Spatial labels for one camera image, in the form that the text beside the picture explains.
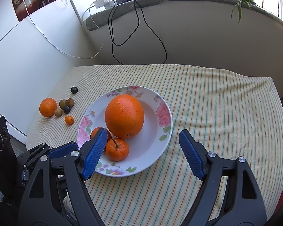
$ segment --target tablecloth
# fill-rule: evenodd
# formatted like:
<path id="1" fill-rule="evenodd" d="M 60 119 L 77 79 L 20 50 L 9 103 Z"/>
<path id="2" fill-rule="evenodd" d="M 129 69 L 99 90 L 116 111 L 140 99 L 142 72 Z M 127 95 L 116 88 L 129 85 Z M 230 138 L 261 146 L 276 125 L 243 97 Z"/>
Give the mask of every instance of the tablecloth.
<path id="1" fill-rule="evenodd" d="M 57 102 L 72 97 L 75 123 L 67 126 L 64 118 L 44 118 L 38 113 L 27 136 L 27 149 L 43 142 L 58 147 L 76 141 L 89 104 L 128 85 L 158 92 L 170 106 L 174 128 L 166 151 L 148 169 L 122 178 L 95 172 L 85 182 L 106 225 L 181 224 L 201 184 L 179 146 L 182 129 L 220 157 L 244 156 L 259 184 L 268 218 L 272 215 L 283 188 L 283 109 L 269 77 L 179 64 L 75 67 L 48 96 Z M 72 86 L 79 89 L 75 95 L 70 93 Z M 211 218 L 219 213 L 225 184 L 222 179 Z M 65 203 L 71 208 L 68 198 Z"/>

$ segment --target black round fruit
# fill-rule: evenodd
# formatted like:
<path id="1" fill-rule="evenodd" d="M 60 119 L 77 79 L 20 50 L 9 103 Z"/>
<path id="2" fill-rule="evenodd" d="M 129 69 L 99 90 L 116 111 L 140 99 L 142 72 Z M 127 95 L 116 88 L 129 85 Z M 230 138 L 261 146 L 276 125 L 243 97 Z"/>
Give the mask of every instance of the black round fruit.
<path id="1" fill-rule="evenodd" d="M 76 94 L 78 92 L 78 88 L 77 87 L 72 87 L 71 88 L 71 93 Z"/>
<path id="2" fill-rule="evenodd" d="M 70 112 L 71 108 L 69 106 L 65 105 L 63 110 L 64 110 L 65 114 L 68 114 Z"/>

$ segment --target floral plate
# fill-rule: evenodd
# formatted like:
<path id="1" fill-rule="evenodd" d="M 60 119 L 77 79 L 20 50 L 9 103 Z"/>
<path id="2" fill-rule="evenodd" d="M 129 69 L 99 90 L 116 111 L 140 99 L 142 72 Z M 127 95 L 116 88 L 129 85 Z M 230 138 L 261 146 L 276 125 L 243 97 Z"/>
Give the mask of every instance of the floral plate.
<path id="1" fill-rule="evenodd" d="M 136 97 L 145 113 L 144 125 L 135 137 L 126 139 L 130 150 L 122 161 L 111 161 L 102 154 L 95 170 L 106 176 L 129 176 L 151 166 L 165 151 L 173 128 L 172 115 L 165 100 L 153 90 L 140 86 L 127 86 L 112 90 L 89 105 L 78 130 L 79 148 L 90 140 L 90 133 L 96 127 L 105 127 L 105 110 L 109 102 L 120 94 Z"/>

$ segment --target power cord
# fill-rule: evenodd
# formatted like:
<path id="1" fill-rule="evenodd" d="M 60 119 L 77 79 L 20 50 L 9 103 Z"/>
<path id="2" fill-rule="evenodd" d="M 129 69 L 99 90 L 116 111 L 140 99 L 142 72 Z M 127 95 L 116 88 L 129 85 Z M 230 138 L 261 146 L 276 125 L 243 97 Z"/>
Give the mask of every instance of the power cord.
<path id="1" fill-rule="evenodd" d="M 157 36 L 157 38 L 159 39 L 159 41 L 161 42 L 161 44 L 162 44 L 162 46 L 163 46 L 163 48 L 164 48 L 164 51 L 165 51 L 165 54 L 166 54 L 166 59 L 165 59 L 164 62 L 162 63 L 162 64 L 164 64 L 164 63 L 167 61 L 167 58 L 168 58 L 165 45 L 163 44 L 163 42 L 162 42 L 162 40 L 159 38 L 159 36 L 153 31 L 153 29 L 152 29 L 152 28 L 148 25 L 148 23 L 146 22 L 145 15 L 144 15 L 144 12 L 143 12 L 143 10 L 142 10 L 142 7 L 141 7 L 140 4 L 137 2 L 137 0 L 134 0 L 134 1 L 133 1 L 135 13 L 136 13 L 137 20 L 138 20 L 137 27 L 135 28 L 135 30 L 130 34 L 130 36 L 129 36 L 123 43 L 121 43 L 121 44 L 116 44 L 116 43 L 114 42 L 114 34 L 113 34 L 112 19 L 113 19 L 113 16 L 114 16 L 114 14 L 115 14 L 115 12 L 116 12 L 116 10 L 117 10 L 117 8 L 118 8 L 118 6 L 119 6 L 120 4 L 118 4 L 118 5 L 116 6 L 115 0 L 113 0 L 113 2 L 114 2 L 114 6 L 113 6 L 113 8 L 112 8 L 112 10 L 110 11 L 109 16 L 108 16 L 108 28 L 109 28 L 110 38 L 111 38 L 111 41 L 112 41 L 112 56 L 113 56 L 113 58 L 114 58 L 117 62 L 119 62 L 121 65 L 124 65 L 124 64 L 123 64 L 122 62 L 120 62 L 117 58 L 115 58 L 115 55 L 114 55 L 114 52 L 113 52 L 113 45 L 118 46 L 118 47 L 124 45 L 124 44 L 130 39 L 130 37 L 135 33 L 135 31 L 138 29 L 139 24 L 140 24 L 140 21 L 139 21 L 139 16 L 138 16 L 137 9 L 136 9 L 136 6 L 135 6 L 135 3 L 137 3 L 137 5 L 139 6 L 139 8 L 140 8 L 140 10 L 141 10 L 141 13 L 142 13 L 142 16 L 143 16 L 143 19 L 144 19 L 145 24 L 146 24 L 147 27 L 154 33 L 154 35 Z"/>
<path id="2" fill-rule="evenodd" d="M 90 58 L 82 58 L 82 57 L 72 56 L 72 55 L 69 55 L 69 54 L 67 54 L 67 53 L 62 52 L 62 51 L 61 51 L 60 49 L 58 49 L 55 45 L 53 45 L 53 43 L 50 42 L 50 40 L 47 39 L 47 37 L 44 35 L 44 33 L 35 25 L 35 23 L 32 21 L 30 15 L 29 15 L 29 12 L 28 12 L 28 10 L 27 10 L 27 7 L 26 7 L 26 4 L 25 4 L 24 0 L 23 0 L 23 3 L 24 3 L 24 5 L 25 5 L 25 9 L 26 9 L 26 12 L 27 12 L 27 14 L 28 14 L 28 17 L 29 17 L 30 21 L 33 23 L 33 25 L 34 25 L 34 26 L 38 29 L 38 31 L 44 36 L 44 38 L 45 38 L 56 50 L 58 50 L 58 51 L 61 52 L 62 54 L 67 55 L 67 56 L 70 56 L 70 57 L 73 57 L 73 58 L 92 59 L 92 58 L 94 58 L 96 55 L 98 55 L 99 52 L 101 51 L 101 49 L 102 49 L 102 47 L 103 47 L 103 39 L 102 39 L 102 46 L 101 46 L 100 50 L 97 52 L 96 55 L 94 55 L 93 57 L 90 57 Z"/>

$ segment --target silver bolt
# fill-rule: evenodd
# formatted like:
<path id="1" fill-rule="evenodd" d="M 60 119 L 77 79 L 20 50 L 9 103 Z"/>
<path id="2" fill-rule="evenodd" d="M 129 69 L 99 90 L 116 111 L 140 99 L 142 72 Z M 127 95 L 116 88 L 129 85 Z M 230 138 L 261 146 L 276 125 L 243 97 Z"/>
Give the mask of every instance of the silver bolt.
<path id="1" fill-rule="evenodd" d="M 79 152 L 77 150 L 71 152 L 71 156 L 78 156 L 79 155 Z"/>
<path id="2" fill-rule="evenodd" d="M 246 162 L 245 158 L 243 156 L 239 156 L 238 161 L 240 162 Z"/>
<path id="3" fill-rule="evenodd" d="M 41 161 L 46 161 L 47 160 L 47 155 L 42 155 L 40 158 Z"/>
<path id="4" fill-rule="evenodd" d="M 216 154 L 216 152 L 214 152 L 214 151 L 209 151 L 208 152 L 208 156 L 209 157 L 215 157 L 217 154 Z"/>

